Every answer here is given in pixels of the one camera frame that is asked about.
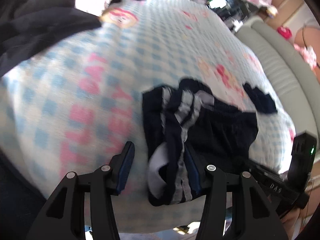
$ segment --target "dark navy clothing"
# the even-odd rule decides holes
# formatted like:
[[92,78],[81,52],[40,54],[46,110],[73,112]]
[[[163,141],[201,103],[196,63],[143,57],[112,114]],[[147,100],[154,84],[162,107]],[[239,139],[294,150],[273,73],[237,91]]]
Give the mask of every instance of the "dark navy clothing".
[[264,94],[259,88],[251,88],[250,84],[245,83],[243,88],[252,103],[255,105],[257,111],[263,114],[276,114],[278,113],[276,109],[276,104],[273,101],[270,94]]
[[186,153],[225,172],[237,173],[234,158],[248,159],[258,127],[255,113],[241,112],[193,79],[178,89],[157,87],[143,94],[143,126],[148,145],[149,201],[153,205],[191,201],[202,195],[196,166]]
[[0,239],[25,240],[45,202],[0,152]]
[[74,8],[75,0],[13,4],[0,19],[0,77],[75,33],[101,27],[98,17]]

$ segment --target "pink stuffed animal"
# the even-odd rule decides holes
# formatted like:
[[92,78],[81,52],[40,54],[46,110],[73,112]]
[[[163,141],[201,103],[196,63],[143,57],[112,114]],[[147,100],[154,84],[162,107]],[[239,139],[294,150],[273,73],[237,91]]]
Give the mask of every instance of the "pink stuffed animal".
[[294,44],[294,48],[300,52],[301,56],[303,57],[304,61],[308,63],[311,67],[311,70],[313,70],[317,66],[317,55],[315,51],[313,50],[312,46],[306,47],[300,47],[297,44]]

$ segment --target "pink pattern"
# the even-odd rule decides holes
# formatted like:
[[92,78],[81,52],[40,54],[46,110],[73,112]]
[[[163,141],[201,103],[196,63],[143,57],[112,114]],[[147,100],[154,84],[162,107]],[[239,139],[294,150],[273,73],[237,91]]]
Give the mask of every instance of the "pink pattern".
[[85,128],[81,132],[66,131],[65,136],[66,138],[75,141],[80,145],[86,145],[91,141],[91,133],[88,128]]
[[193,21],[195,21],[195,22],[198,21],[197,17],[196,17],[194,14],[188,13],[188,12],[183,11],[183,10],[181,10],[181,11],[182,11],[182,13],[183,13],[184,15],[186,15],[186,16],[187,16],[188,18],[190,18],[191,20],[193,20]]
[[116,92],[112,94],[112,98],[113,99],[116,99],[116,98],[124,98],[124,99],[127,99],[127,100],[132,100],[132,97],[125,93],[120,86],[117,86],[116,87]]
[[103,70],[104,68],[101,66],[89,66],[84,69],[84,72],[89,74],[93,80],[100,82]]
[[123,115],[125,117],[131,118],[132,117],[132,109],[128,109],[128,110],[123,110],[121,108],[118,107],[113,107],[111,108],[111,112],[114,114],[119,114],[119,115]]
[[90,125],[93,123],[94,112],[92,109],[80,105],[73,105],[70,110],[69,118],[73,121]]
[[131,121],[123,120],[122,118],[114,116],[111,120],[109,120],[108,129],[113,133],[126,137],[131,132],[131,126]]
[[296,136],[296,134],[295,134],[295,132],[294,132],[291,128],[289,128],[289,133],[290,133],[291,141],[293,142],[294,137]]
[[303,60],[309,64],[311,70],[314,70],[314,68],[317,66],[317,55],[313,50],[313,47],[308,46],[307,48],[302,48],[298,44],[294,44],[294,48],[300,53],[300,55],[303,57]]
[[65,164],[69,162],[86,164],[88,159],[69,149],[69,143],[64,141],[61,143],[60,161]]
[[225,54],[226,54],[226,56],[228,57],[228,60],[230,61],[230,63],[231,63],[232,65],[234,65],[234,64],[235,64],[235,59],[234,59],[234,57],[232,56],[232,54],[230,53],[230,51],[225,50]]
[[110,11],[110,14],[114,15],[114,16],[120,16],[120,17],[127,17],[127,14],[129,14],[130,16],[132,16],[136,21],[138,21],[138,18],[129,11],[123,10],[121,8],[114,8],[112,11]]
[[255,57],[253,57],[247,53],[244,53],[243,56],[244,56],[244,58],[249,59],[253,63],[255,70],[258,70],[259,72],[263,72],[263,69],[260,65],[260,62]]
[[104,59],[103,57],[99,57],[97,54],[95,53],[92,53],[88,59],[88,61],[93,61],[93,60],[97,60],[97,61],[100,61],[100,62],[103,62],[103,63],[107,63],[107,60]]
[[100,94],[98,84],[90,78],[82,78],[79,82],[79,87],[92,95]]
[[202,11],[201,14],[204,18],[207,18],[209,16],[209,10]]
[[118,154],[118,153],[120,153],[120,151],[122,150],[122,148],[124,146],[124,143],[119,141],[119,139],[114,135],[108,136],[108,141],[112,143],[112,146],[106,148],[106,153],[107,154]]
[[217,65],[217,72],[220,74],[221,79],[222,79],[224,85],[226,86],[226,88],[231,88],[231,86],[229,84],[229,77],[225,74],[225,68],[223,65],[221,65],[221,64]]

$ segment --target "bed sheet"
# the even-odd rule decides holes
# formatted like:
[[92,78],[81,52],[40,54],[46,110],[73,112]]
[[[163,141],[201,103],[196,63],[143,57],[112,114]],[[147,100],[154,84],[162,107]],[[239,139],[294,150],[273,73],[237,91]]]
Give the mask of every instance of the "bed sheet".
[[[204,198],[153,207],[146,185],[142,92],[180,78],[207,83],[244,111],[255,107],[245,82],[270,93],[278,114],[257,113],[249,156],[277,172],[289,168],[294,125],[253,52],[220,18],[189,0],[123,0],[100,29],[73,35],[26,60],[1,80],[0,147],[48,197],[68,171],[94,171],[131,140],[135,159],[113,198],[119,231],[155,232],[199,220]],[[86,224],[90,225],[86,196]]]

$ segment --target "cable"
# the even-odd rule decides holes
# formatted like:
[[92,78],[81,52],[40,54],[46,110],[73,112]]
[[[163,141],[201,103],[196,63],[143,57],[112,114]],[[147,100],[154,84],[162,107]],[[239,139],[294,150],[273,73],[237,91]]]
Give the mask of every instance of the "cable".
[[308,205],[307,205],[307,212],[306,212],[306,216],[305,216],[305,218],[303,220],[302,226],[304,225],[304,223],[306,222],[306,219],[307,219],[308,209],[309,209],[309,202],[310,202],[310,197],[311,197],[311,193],[312,193],[312,189],[313,189],[314,184],[315,184],[315,181],[313,180],[312,187],[311,187],[311,190],[310,190],[310,195],[309,195],[309,201],[308,201]]
[[282,214],[279,218],[280,219],[284,218],[294,208],[296,203],[297,203],[297,200],[295,200],[294,203],[290,206],[290,208],[284,214]]

